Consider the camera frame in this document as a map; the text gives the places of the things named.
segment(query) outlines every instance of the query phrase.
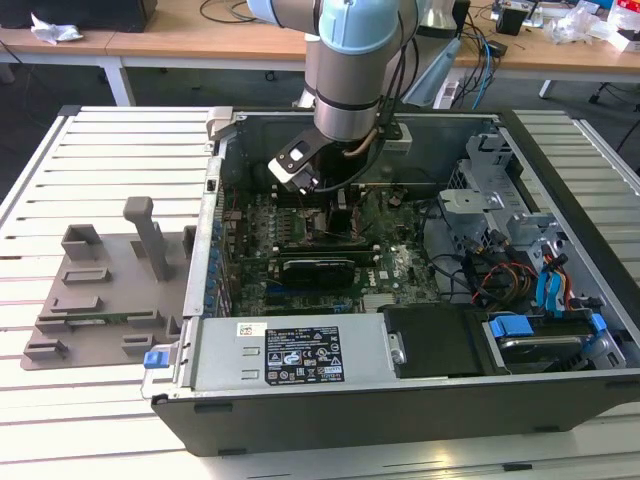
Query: table leg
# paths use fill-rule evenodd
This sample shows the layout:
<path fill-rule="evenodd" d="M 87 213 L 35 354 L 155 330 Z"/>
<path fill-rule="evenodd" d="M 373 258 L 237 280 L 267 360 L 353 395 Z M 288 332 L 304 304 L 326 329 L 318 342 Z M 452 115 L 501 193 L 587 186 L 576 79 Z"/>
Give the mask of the table leg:
<path fill-rule="evenodd" d="M 13 83 L 16 77 L 13 76 L 9 64 L 0 63 L 0 83 Z"/>
<path fill-rule="evenodd" d="M 446 80 L 440 87 L 436 99 L 433 102 L 433 108 L 447 110 L 451 108 L 453 99 L 456 96 L 458 85 L 464 78 L 466 70 L 464 68 L 452 68 L 447 75 Z"/>
<path fill-rule="evenodd" d="M 540 89 L 540 93 L 538 93 L 538 96 L 544 99 L 549 98 L 551 96 L 551 91 L 553 90 L 553 87 L 555 87 L 555 85 L 555 80 L 545 80 L 544 85 L 542 85 L 542 88 Z"/>
<path fill-rule="evenodd" d="M 106 62 L 103 63 L 102 68 L 104 68 L 104 72 L 107 75 L 116 105 L 119 107 L 135 106 L 136 100 L 131 92 L 129 77 L 127 77 L 127 71 L 122 66 L 120 58 L 107 57 L 105 60 Z"/>

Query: wires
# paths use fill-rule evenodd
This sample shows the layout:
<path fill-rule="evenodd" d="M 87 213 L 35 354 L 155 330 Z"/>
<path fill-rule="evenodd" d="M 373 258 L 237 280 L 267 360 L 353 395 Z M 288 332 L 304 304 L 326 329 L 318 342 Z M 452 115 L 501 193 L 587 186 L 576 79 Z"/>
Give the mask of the wires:
<path fill-rule="evenodd" d="M 452 106 L 460 102 L 460 105 L 464 103 L 464 99 L 467 95 L 473 92 L 478 92 L 478 97 L 474 102 L 474 108 L 477 108 L 480 101 L 482 100 L 484 94 L 487 89 L 493 83 L 495 73 L 500 67 L 501 59 L 497 60 L 491 56 L 491 51 L 489 49 L 489 44 L 487 43 L 487 37 L 482 32 L 482 30 L 476 27 L 473 17 L 470 13 L 467 14 L 468 23 L 467 27 L 471 29 L 471 32 L 464 31 L 461 36 L 472 40 L 478 50 L 478 60 L 476 66 L 472 70 L 471 74 L 467 76 L 462 87 L 460 88 L 460 92 L 456 95 L 452 102 Z"/>
<path fill-rule="evenodd" d="M 204 18 L 206 18 L 207 20 L 211 20 L 212 22 L 216 22 L 216 23 L 224 23 L 224 24 L 238 24 L 238 23 L 251 23 L 251 22 L 255 22 L 258 19 L 256 17 L 249 17 L 247 15 L 241 14 L 239 12 L 236 11 L 236 9 L 238 7 L 240 7 L 241 5 L 245 5 L 247 2 L 246 0 L 241 1 L 241 2 L 236 2 L 233 5 L 226 5 L 226 0 L 224 0 L 223 3 L 225 3 L 225 7 L 227 12 L 229 12 L 229 14 L 235 18 L 235 20 L 226 20 L 223 18 L 216 18 L 216 17 L 212 17 L 210 15 L 207 15 L 204 10 L 205 8 L 207 8 L 208 6 L 212 5 L 216 0 L 204 0 L 204 2 L 202 2 L 202 4 L 200 5 L 200 15 L 202 15 Z"/>
<path fill-rule="evenodd" d="M 622 147 L 624 147 L 624 144 L 627 142 L 627 140 L 629 139 L 633 131 L 636 128 L 638 128 L 638 125 L 640 125 L 640 120 L 634 123 L 633 126 L 629 129 L 629 131 L 625 134 L 625 136 L 622 138 L 622 141 L 618 145 L 618 148 L 616 148 L 616 152 L 620 153 L 620 150 L 622 150 Z"/>
<path fill-rule="evenodd" d="M 487 40 L 484 37 L 481 37 L 481 38 L 484 44 L 485 51 L 487 53 L 487 61 L 486 61 L 487 66 L 484 70 L 484 75 L 482 77 L 482 85 L 480 86 L 480 91 L 478 92 L 476 101 L 473 102 L 473 107 L 471 107 L 472 110 L 476 109 L 476 107 L 480 104 L 480 100 L 482 100 L 482 97 L 484 96 L 484 92 L 486 91 L 486 88 L 487 88 L 487 80 L 489 78 L 489 67 L 491 65 L 491 52 L 489 51 L 489 44 L 487 43 Z"/>
<path fill-rule="evenodd" d="M 487 273 L 482 280 L 480 287 L 488 287 L 489 281 L 500 273 L 507 275 L 510 280 L 510 288 L 502 297 L 496 297 L 493 295 L 490 297 L 490 300 L 493 300 L 493 303 L 485 305 L 486 310 L 489 312 L 496 311 L 496 309 L 499 309 L 501 306 L 507 307 L 511 302 L 519 298 L 525 298 L 533 286 L 531 278 L 537 277 L 531 267 L 526 265 L 522 265 L 520 263 L 500 263 L 495 265 L 489 273 Z M 478 298 L 481 296 L 484 296 L 483 292 L 478 288 L 478 291 L 474 293 L 471 298 L 471 303 L 476 303 Z"/>
<path fill-rule="evenodd" d="M 416 37 L 413 37 L 411 39 L 411 45 L 413 46 L 413 53 L 415 55 L 413 75 L 411 76 L 411 81 L 407 85 L 407 88 L 405 88 L 404 92 L 400 94 L 400 98 L 404 98 L 405 95 L 409 93 L 409 90 L 411 90 L 411 86 L 413 85 L 413 83 L 416 81 L 416 78 L 418 77 L 418 69 L 420 68 L 420 50 L 418 49 L 418 42 L 416 40 Z"/>
<path fill-rule="evenodd" d="M 15 53 L 11 51 L 11 49 L 7 46 L 6 43 L 0 40 L 0 45 L 2 45 L 2 47 L 7 51 L 9 55 L 11 55 L 14 58 L 16 62 L 18 62 L 22 67 L 27 68 L 25 63 L 22 60 L 20 60 L 20 58 Z M 33 70 L 34 69 L 32 68 L 30 75 L 33 76 L 34 80 L 40 84 L 40 86 L 49 94 L 51 98 L 53 98 L 56 102 L 58 102 L 58 105 L 62 106 L 63 102 L 60 100 L 60 98 L 47 86 L 46 83 L 44 83 L 40 79 L 40 77 L 38 77 L 35 73 L 33 73 Z"/>

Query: floor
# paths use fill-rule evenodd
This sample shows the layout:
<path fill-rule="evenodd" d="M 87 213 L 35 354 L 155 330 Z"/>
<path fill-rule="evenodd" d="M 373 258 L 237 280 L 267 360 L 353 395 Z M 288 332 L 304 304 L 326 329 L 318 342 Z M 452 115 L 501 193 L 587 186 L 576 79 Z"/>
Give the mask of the floor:
<path fill-rule="evenodd" d="M 16 81 L 0 85 L 0 198 L 4 198 L 63 104 L 113 105 L 101 70 L 93 67 L 12 66 Z M 285 106 L 296 99 L 303 86 L 301 73 L 278 72 L 265 80 L 260 71 L 129 69 L 138 105 L 153 106 Z M 574 118 L 587 119 L 616 147 L 630 126 L 640 118 L 634 112 L 640 90 L 612 89 L 618 97 L 602 92 L 598 104 L 588 103 L 598 85 L 562 82 L 552 98 L 538 97 L 539 81 L 496 79 L 483 99 L 482 109 L 564 110 Z M 473 96 L 465 100 L 470 108 Z M 640 167 L 640 130 L 626 142 L 623 158 Z"/>

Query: white paper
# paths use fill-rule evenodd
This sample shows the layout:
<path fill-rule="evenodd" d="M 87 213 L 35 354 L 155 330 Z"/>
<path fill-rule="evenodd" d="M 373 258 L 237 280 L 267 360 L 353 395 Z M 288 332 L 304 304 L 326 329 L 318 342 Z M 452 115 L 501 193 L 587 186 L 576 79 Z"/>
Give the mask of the white paper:
<path fill-rule="evenodd" d="M 78 31 L 78 27 L 75 25 L 53 25 L 43 22 L 33 13 L 31 14 L 31 20 L 33 21 L 31 32 L 39 40 L 48 42 L 51 45 L 57 45 L 58 42 L 69 42 L 83 38 Z"/>

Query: sticker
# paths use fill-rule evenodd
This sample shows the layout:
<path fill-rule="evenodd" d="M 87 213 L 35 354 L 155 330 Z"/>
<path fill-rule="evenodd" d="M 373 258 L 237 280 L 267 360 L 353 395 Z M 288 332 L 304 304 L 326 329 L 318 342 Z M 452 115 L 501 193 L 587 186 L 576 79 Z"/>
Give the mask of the sticker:
<path fill-rule="evenodd" d="M 239 337 L 264 337 L 264 331 L 267 329 L 265 323 L 238 323 Z"/>
<path fill-rule="evenodd" d="M 269 385 L 344 382 L 338 327 L 270 329 L 262 334 Z"/>

